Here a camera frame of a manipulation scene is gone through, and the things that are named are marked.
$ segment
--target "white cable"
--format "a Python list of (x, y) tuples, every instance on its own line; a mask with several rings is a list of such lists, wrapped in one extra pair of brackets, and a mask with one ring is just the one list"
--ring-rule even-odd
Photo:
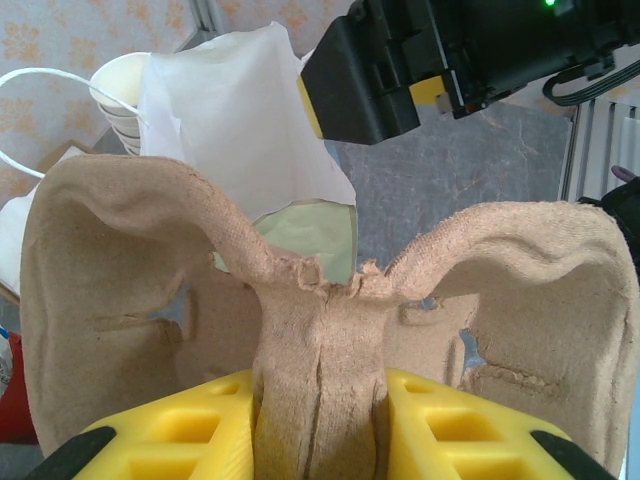
[[(7, 83), (9, 80), (13, 80), (14, 78), (19, 77), (20, 75), (27, 75), (29, 73), (46, 73), (49, 75), (56, 75), (58, 77), (68, 78), (70, 80), (75, 80), (76, 82), (83, 83), (86, 86), (88, 86), (91, 90), (95, 90), (96, 92), (107, 97), (109, 100), (116, 102), (122, 108), (125, 108), (126, 110), (130, 111), (131, 113), (136, 115), (138, 118), (140, 118), (142, 123), (147, 125), (147, 122), (142, 117), (142, 115), (140, 115), (140, 111), (137, 108), (134, 108), (131, 105), (123, 102), (122, 100), (119, 100), (118, 98), (114, 97), (113, 95), (103, 90), (102, 88), (93, 85), (89, 80), (86, 80), (78, 75), (74, 75), (73, 73), (64, 72), (62, 70), (57, 70), (55, 68), (20, 68), (18, 70), (14, 70), (0, 77), (0, 88), (2, 88), (2, 86), (5, 83)], [(38, 172), (37, 170), (32, 170), (31, 168), (25, 167), (24, 165), (16, 162), (14, 159), (9, 157), (9, 155), (4, 153), (2, 149), (0, 149), (0, 160), (4, 161), (7, 165), (17, 170), (20, 170), (21, 172), (24, 172), (28, 175), (32, 175), (36, 178), (44, 178), (44, 174), (42, 172)]]

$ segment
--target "black rubber pad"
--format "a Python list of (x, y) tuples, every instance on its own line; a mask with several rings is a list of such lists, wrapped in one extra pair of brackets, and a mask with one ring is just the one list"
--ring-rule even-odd
[(72, 480), (116, 436), (111, 427), (76, 435), (38, 465), (24, 480)]
[(575, 443), (548, 432), (535, 431), (531, 436), (575, 480), (616, 480)]

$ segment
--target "hole in cardboard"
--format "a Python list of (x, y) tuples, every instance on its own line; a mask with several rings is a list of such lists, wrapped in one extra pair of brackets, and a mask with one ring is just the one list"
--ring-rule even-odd
[(502, 440), (502, 436), (485, 417), (468, 410), (434, 409), (427, 414), (426, 420), (439, 442)]
[(462, 373), (466, 372), (469, 368), (486, 365), (487, 362), (478, 353), (478, 341), (469, 329), (462, 329), (458, 334), (462, 339), (462, 343), (464, 343), (464, 366), (462, 368)]
[(174, 410), (162, 416), (153, 435), (163, 443), (209, 443), (220, 423), (210, 411)]
[(129, 460), (131, 480), (188, 480), (196, 468), (197, 458), (137, 457)]
[(189, 285), (183, 285), (166, 307), (150, 313), (147, 318), (166, 318), (167, 320), (173, 320), (180, 325), (180, 328), (183, 328), (185, 297), (188, 290)]
[(419, 301), (418, 306), (423, 310), (435, 310), (438, 308), (438, 302), (433, 297), (427, 297)]

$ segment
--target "gray floor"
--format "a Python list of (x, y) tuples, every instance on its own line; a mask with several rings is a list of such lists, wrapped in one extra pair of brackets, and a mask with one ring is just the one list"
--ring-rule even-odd
[[(423, 126), (401, 138), (337, 145), (358, 194), (360, 262), (386, 266), (416, 234), (476, 203), (557, 198), (567, 119), (502, 104), (459, 121), (428, 107), (420, 115)], [(18, 309), (2, 298), (0, 324), (19, 330)], [(22, 478), (40, 458), (36, 448), (1, 445), (0, 480)]]

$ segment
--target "orange flower pattern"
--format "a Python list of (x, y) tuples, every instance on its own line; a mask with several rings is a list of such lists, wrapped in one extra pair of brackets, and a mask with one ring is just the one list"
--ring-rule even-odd
[(136, 48), (134, 45), (125, 45), (120, 49), (120, 55), (128, 55), (129, 53), (139, 52), (140, 49)]
[(267, 10), (264, 6), (264, 0), (254, 0), (253, 10), (258, 18), (266, 18)]
[(5, 22), (4, 30), (7, 36), (2, 41), (5, 46), (4, 58), (9, 60), (15, 57), (30, 64), (39, 61), (38, 37), (40, 30), (27, 24), (18, 25), (13, 22)]
[(0, 132), (31, 133), (35, 129), (33, 100), (0, 98)]
[(0, 200), (2, 197), (7, 197), (0, 205), (12, 198), (24, 197), (33, 190), (36, 183), (35, 178), (15, 168), (0, 166)]
[(293, 33), (298, 33), (300, 28), (309, 20), (304, 9), (295, 0), (289, 0), (278, 13), (284, 18), (285, 23)]
[(64, 114), (64, 128), (67, 130), (79, 130), (87, 133), (93, 131), (92, 107), (89, 101), (69, 100), (66, 103)]
[(178, 0), (169, 0), (164, 23), (179, 32), (184, 29), (184, 5)]
[(53, 75), (47, 78), (47, 88), (53, 93), (60, 95), (62, 93), (64, 79), (60, 77), (54, 77)]
[(147, 0), (127, 0), (127, 15), (137, 18), (148, 30), (151, 30)]
[(327, 29), (333, 21), (333, 12), (335, 11), (335, 6), (335, 0), (322, 0), (322, 22), (324, 29)]
[(62, 28), (67, 28), (67, 18), (64, 16), (64, 12), (62, 10), (56, 11), (51, 16)]
[(97, 43), (88, 38), (71, 37), (71, 66), (93, 71), (98, 67), (95, 48)]
[(224, 12), (231, 17), (232, 23), (234, 23), (234, 17), (240, 10), (240, 2), (239, 0), (220, 0), (220, 8), (224, 10)]
[(109, 32), (109, 35), (113, 38), (118, 38), (120, 36), (118, 26), (111, 18), (111, 13), (109, 12), (108, 6), (105, 5), (105, 0), (87, 0), (87, 2), (96, 7), (100, 12), (100, 15), (107, 24), (107, 31)]

